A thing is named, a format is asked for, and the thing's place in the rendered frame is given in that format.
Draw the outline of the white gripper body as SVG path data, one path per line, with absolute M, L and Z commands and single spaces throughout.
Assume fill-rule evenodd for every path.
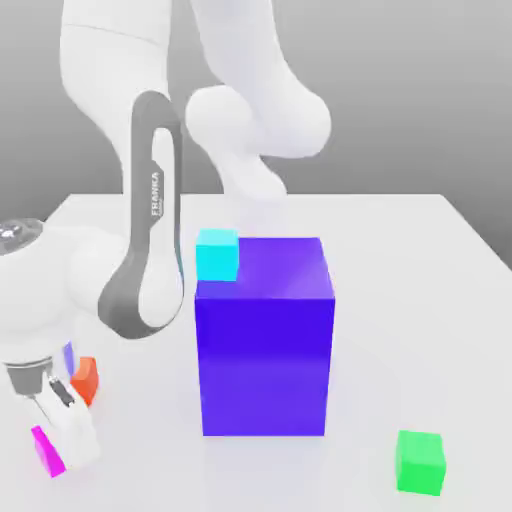
M 43 429 L 67 469 L 78 469 L 95 461 L 100 453 L 92 416 L 79 395 L 68 406 L 54 393 L 42 394 Z

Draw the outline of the small magenta cube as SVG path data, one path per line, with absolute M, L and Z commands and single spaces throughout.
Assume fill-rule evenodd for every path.
M 34 446 L 41 463 L 51 478 L 55 478 L 66 471 L 66 466 L 53 444 L 49 441 L 40 426 L 31 428 Z

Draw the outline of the small orange cube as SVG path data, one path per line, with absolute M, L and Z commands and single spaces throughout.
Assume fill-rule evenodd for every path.
M 94 357 L 81 357 L 79 367 L 71 377 L 71 386 L 82 398 L 87 407 L 90 407 L 99 388 L 99 374 Z

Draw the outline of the small cyan cube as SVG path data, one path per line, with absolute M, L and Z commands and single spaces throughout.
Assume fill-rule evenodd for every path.
M 196 239 L 199 281 L 234 282 L 239 269 L 239 237 L 233 229 L 201 229 Z

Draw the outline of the small green cube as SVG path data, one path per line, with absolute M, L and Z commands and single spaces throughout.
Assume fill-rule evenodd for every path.
M 400 430 L 395 450 L 398 491 L 430 496 L 441 494 L 447 470 L 440 434 Z

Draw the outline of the large purple box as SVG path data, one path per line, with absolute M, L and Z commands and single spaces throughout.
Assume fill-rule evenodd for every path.
M 321 436 L 335 293 L 319 238 L 243 238 L 234 282 L 194 297 L 206 436 Z

